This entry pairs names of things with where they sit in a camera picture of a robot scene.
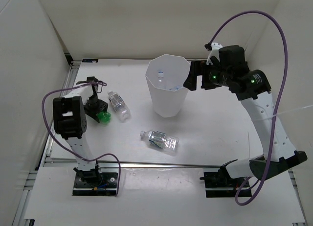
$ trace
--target bottle cap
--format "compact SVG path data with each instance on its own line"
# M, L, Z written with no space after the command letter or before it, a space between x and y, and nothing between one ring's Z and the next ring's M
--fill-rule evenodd
M163 78L163 77L164 77L163 71L159 71L159 72L157 73L157 76L158 76L159 78Z
M145 135L145 132L144 132L144 131L141 131L141 132L140 132L140 136L143 137L144 135Z
M111 120L111 114L109 112L100 112L97 114L97 117L101 124L108 125Z

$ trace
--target white table surface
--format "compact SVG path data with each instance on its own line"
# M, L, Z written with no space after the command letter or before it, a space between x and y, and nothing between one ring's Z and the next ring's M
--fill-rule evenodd
M202 169L123 168L118 197L84 197L71 195L72 168L39 169L26 219L35 219L37 226L292 226L304 222L287 172L266 181L259 196L241 207L233 198L206 198L204 182L199 180Z
M99 98L108 102L107 91L115 91L132 113L131 120L121 123L109 105L112 120L107 127L87 116L86 136L95 157L114 153L121 161L221 165L263 153L251 119L236 95L226 87L201 90L201 77L198 90L188 92L177 116L163 118L156 114L145 79L148 62L99 59L98 63L81 64L75 82L88 76L107 82ZM140 131L150 129L178 137L177 153L169 155L141 141ZM57 138L69 147L60 136ZM51 158L74 159L74 156L54 144Z

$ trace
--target white enclosure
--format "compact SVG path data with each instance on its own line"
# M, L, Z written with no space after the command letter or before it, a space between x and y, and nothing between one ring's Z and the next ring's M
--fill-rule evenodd
M0 0L0 225L11 225L28 172L42 154L42 97L62 87L67 69L39 1ZM51 121L51 108L47 114Z
M74 60L163 54L206 59L203 45L219 26L249 9L272 14L287 38L289 72L279 111L313 104L312 0L0 0L0 225L11 225L27 174L42 154L47 132L41 99L61 88L67 74L53 26ZM244 47L250 69L267 75L277 98L283 48L270 21L255 14L239 17L216 41ZM51 121L51 107L46 113ZM313 109L280 119L296 148L308 155L294 174L307 222L313 225Z

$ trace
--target purple cable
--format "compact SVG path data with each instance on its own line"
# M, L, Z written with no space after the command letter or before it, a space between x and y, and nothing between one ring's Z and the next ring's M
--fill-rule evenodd
M97 158L94 158L94 159L86 159L86 158L83 158L82 156L80 156L79 154L73 152L72 150L68 149L67 147L65 147L63 144L61 144L57 138L53 135L50 127L49 127L49 124L47 122L47 117L45 115L45 100L47 99L48 96L50 96L51 94L53 93L56 93L56 92L61 92L61 91L66 91L66 90L74 90L74 89L77 89L77 88L81 88L81 87L85 87L85 86L88 86L88 85L102 85L102 86L106 86L107 84L102 82L102 83L85 83L85 84L82 84L82 85L79 85L79 86L76 86L76 87L73 87L73 88L66 88L66 89L58 89L58 90L54 90L54 91L51 91L49 92L47 95L44 96L43 100L42 100L42 103L41 103L41 111L43 113L43 119L44 119L44 123L45 123L45 127L47 128L48 130L48 133L49 135L51 136L51 138L58 144L61 146L61 148L65 149L66 151L70 152L71 154L73 154L74 156L80 158L81 160L84 160L84 161L96 161L104 156L113 156L116 161L117 161L117 164L118 164L118 177L117 177L117 186L116 186L116 196L118 194L118 190L119 190L119 181L120 181L120 178L121 178L121 163L120 161L118 160L117 156L115 156L114 154L103 154Z
M251 186L250 188L247 188L247 189L244 189L244 190L241 190L241 191L248 191L248 190L251 190L251 189L253 189L257 184L258 184L258 182L259 182L259 180L257 180L254 184L253 184L253 186Z
M282 38L282 41L283 41L283 47L284 47L284 75L283 75L283 80L282 80L282 84L280 86L280 89L279 89L279 93L278 93L278 96L277 96L277 100L276 100L276 104L275 104L275 108L274 108L274 111L273 111L273 119L272 119L272 126L271 126L271 131L270 131L270 139L269 139L269 149L268 149L268 159L266 161L266 164L265 164L265 169L264 169L264 173L263 173L263 176L261 178L261 181L260 181L260 184L258 186L258 188L255 190L255 193L252 195L251 198L249 198L246 202L243 202L243 203L240 203L238 201L238 196L239 196L239 193L242 189L242 187L249 181L250 178L247 178L241 185L240 187L238 188L237 192L236 192L236 196L235 196L235 201L238 205L248 205L250 202L252 202L256 196L259 194L259 192L261 191L262 189L262 186L266 180L266 177L268 175L268 170L269 170L269 164L270 164L270 159L272 157L272 150L273 150L273 143L274 143L274 133L275 133L275 124L276 124L276 118L277 116L275 116L277 114L277 111L278 111L278 106L279 106L279 102L280 102L280 99L282 97L282 94L283 94L283 90L284 90L284 86L285 86L285 82L286 82L286 78L287 78L287 71L288 71L288 50L287 50L287 42L286 42L286 37L284 35L284 32L282 30L282 28L280 27L280 25L278 24L278 22L274 19L274 17L272 17L270 14L266 13L266 12L263 12L263 11L259 11L259 10L250 10L250 11L245 11L245 12L241 12L241 13L238 13L237 15L229 18L219 29L218 31L216 31L216 33L214 34L213 38L211 39L211 41L209 42L209 44L211 45L212 42L214 41L214 39L216 38L216 36L219 34L219 32L225 27L225 25L227 25L229 22L231 22L233 19L235 19L236 17L239 17L239 16L242 16L242 15L245 15L245 14L251 14L251 13L255 13L255 14L260 14L260 15L263 15L267 18L269 18L273 23L274 25L277 27L280 35L281 35L281 38Z

